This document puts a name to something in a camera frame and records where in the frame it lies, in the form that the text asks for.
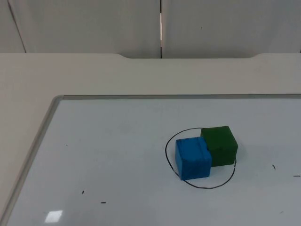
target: block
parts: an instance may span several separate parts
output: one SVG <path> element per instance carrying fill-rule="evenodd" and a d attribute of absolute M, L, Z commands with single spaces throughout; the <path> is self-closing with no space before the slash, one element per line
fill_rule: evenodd
<path fill-rule="evenodd" d="M 175 161 L 181 180 L 210 175 L 212 158 L 202 137 L 176 140 Z"/>
<path fill-rule="evenodd" d="M 238 145 L 229 126 L 202 129 L 201 136 L 211 154 L 212 166 L 234 163 Z"/>

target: whiteboard frame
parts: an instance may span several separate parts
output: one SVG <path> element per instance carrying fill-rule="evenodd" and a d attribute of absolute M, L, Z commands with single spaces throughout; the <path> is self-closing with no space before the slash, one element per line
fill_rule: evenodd
<path fill-rule="evenodd" d="M 45 133 L 52 121 L 59 103 L 62 100 L 122 100 L 122 99 L 301 99 L 301 94 L 242 94 L 242 95 L 59 95 L 53 98 L 47 113 L 40 125 L 40 128 L 33 140 L 26 159 L 18 174 L 17 180 L 9 199 L 5 205 L 3 215 L 0 219 L 0 226 L 6 226 L 18 196 L 22 190 L 23 184 L 27 178 L 28 172 L 32 166 L 35 156 L 40 148 Z"/>

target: black ink mark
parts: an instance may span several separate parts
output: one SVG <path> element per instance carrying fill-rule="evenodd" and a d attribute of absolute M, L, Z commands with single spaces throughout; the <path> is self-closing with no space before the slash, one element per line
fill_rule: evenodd
<path fill-rule="evenodd" d="M 179 135 L 180 133 L 183 133 L 183 132 L 185 132 L 185 131 L 192 130 L 192 129 L 204 129 L 204 128 L 203 128 L 203 127 L 196 127 L 196 128 L 190 128 L 190 129 L 182 130 L 182 131 L 180 131 L 180 132 L 174 134 L 174 135 L 168 140 L 168 142 L 166 143 L 166 146 L 165 146 L 165 157 L 166 157 L 166 159 L 167 159 L 167 162 L 168 162 L 170 168 L 173 170 L 173 172 L 174 172 L 178 177 L 180 177 L 179 174 L 174 170 L 174 168 L 173 168 L 172 164 L 170 163 L 169 158 L 168 158 L 168 156 L 167 156 L 167 146 L 168 146 L 169 142 L 170 142 L 175 136 L 177 136 L 177 135 Z M 218 186 L 214 186 L 214 187 L 199 187 L 199 186 L 193 185 L 192 183 L 190 183 L 190 182 L 188 182 L 188 181 L 186 181 L 186 180 L 184 180 L 184 182 L 185 182 L 186 184 L 192 186 L 192 187 L 199 188 L 199 189 L 214 189 L 214 188 L 218 188 L 218 187 L 221 187 L 221 186 L 225 185 L 226 183 L 228 183 L 228 182 L 232 179 L 232 177 L 233 177 L 233 175 L 234 175 L 234 173 L 235 173 L 235 167 L 236 167 L 236 157 L 235 157 L 235 161 L 234 161 L 233 172 L 232 172 L 230 178 L 229 178 L 228 180 L 226 180 L 226 182 L 224 182 L 224 183 L 222 183 L 221 185 L 218 185 Z"/>

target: white table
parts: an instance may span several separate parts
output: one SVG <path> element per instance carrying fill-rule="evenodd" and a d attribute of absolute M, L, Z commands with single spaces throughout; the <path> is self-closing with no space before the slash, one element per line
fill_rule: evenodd
<path fill-rule="evenodd" d="M 57 95 L 287 93 L 301 93 L 300 54 L 164 60 L 0 54 L 0 209 Z"/>

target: green cube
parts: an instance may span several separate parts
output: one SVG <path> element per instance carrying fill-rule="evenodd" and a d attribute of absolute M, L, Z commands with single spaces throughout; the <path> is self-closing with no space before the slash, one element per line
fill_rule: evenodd
<path fill-rule="evenodd" d="M 207 143 L 212 157 L 212 166 L 234 163 L 238 145 L 229 126 L 202 129 L 201 136 Z"/>

